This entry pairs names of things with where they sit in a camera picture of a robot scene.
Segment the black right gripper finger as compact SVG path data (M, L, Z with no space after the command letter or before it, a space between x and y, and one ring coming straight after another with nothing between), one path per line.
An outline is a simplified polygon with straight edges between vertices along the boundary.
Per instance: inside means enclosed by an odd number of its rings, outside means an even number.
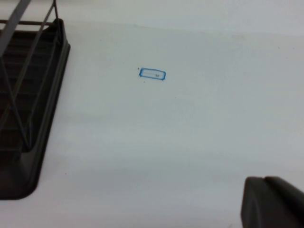
M280 177L247 177L240 216L244 228L302 228L304 192Z

